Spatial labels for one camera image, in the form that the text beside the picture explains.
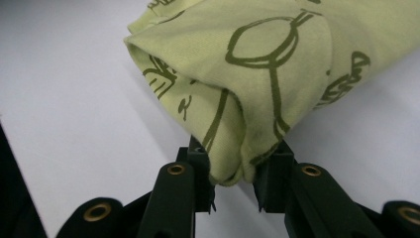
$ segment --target cloth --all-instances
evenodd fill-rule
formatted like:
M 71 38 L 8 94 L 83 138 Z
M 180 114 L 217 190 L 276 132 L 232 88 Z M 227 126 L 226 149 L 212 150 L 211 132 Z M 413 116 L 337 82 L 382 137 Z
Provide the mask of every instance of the cloth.
M 253 181 L 284 135 L 420 45 L 418 0 L 155 0 L 128 50 L 210 158 Z

